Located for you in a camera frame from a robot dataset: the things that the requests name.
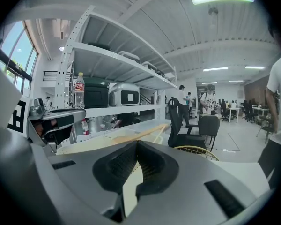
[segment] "black pants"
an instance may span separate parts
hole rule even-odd
[[[188,117],[191,118],[192,117],[192,107],[188,108]]]
[[[184,115],[184,118],[185,118],[185,123],[187,125],[189,125],[189,117],[188,117],[188,105],[183,105],[181,103],[179,103],[179,120],[180,120],[180,123],[182,124],[182,120],[183,120],[183,115]]]
[[[268,140],[258,163],[260,164],[266,177],[268,177],[274,169],[268,184],[271,189],[276,188],[281,179],[281,145],[273,142],[272,140]]]

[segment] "plastic water bottle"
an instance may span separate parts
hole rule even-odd
[[[84,108],[84,80],[83,73],[78,74],[75,82],[75,108]]]
[[[82,120],[82,130],[84,135],[89,135],[89,127],[85,119]]]

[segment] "tree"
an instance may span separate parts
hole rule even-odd
[[[18,63],[15,59],[13,59],[13,62],[14,62],[16,65],[18,65],[20,69],[22,69],[22,70],[24,71],[24,67],[23,67],[23,65],[22,65],[21,63]],[[6,74],[7,74],[7,76],[10,76],[10,77],[12,77],[12,78],[15,77],[15,75],[14,75],[11,71],[8,71],[8,70],[7,70]]]

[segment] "bottle label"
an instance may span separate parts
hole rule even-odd
[[[84,84],[83,83],[76,83],[75,84],[75,91],[84,92]]]
[[[87,128],[87,129],[84,128],[84,129],[83,129],[83,134],[84,134],[84,135],[89,135],[89,129],[88,129],[88,128]]]

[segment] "metal shelving unit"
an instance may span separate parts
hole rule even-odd
[[[114,52],[72,41],[69,45],[75,52],[74,74],[83,72],[84,77],[97,77],[115,83],[133,83],[145,89],[159,90],[176,87],[152,70]]]
[[[153,46],[132,30],[117,21],[94,13],[93,9],[94,6],[90,6],[81,16],[61,55],[55,87],[56,108],[64,108],[66,74],[69,66],[72,66],[70,81],[79,72],[83,72],[84,77],[101,78],[114,83],[132,83],[138,87],[155,91],[153,105],[91,108],[86,109],[87,118],[155,110],[156,119],[165,119],[164,90],[177,88],[177,85],[134,60],[117,53],[127,51],[137,55],[141,62],[154,61],[152,64],[160,71],[164,73],[172,72],[177,83],[175,68]],[[114,52],[88,45],[89,42],[107,44],[112,47]]]
[[[138,105],[138,106],[119,106],[119,107],[101,107],[101,108],[89,108],[86,110],[86,117],[101,117],[121,113],[132,113],[147,110],[154,110],[161,108],[161,105]]]

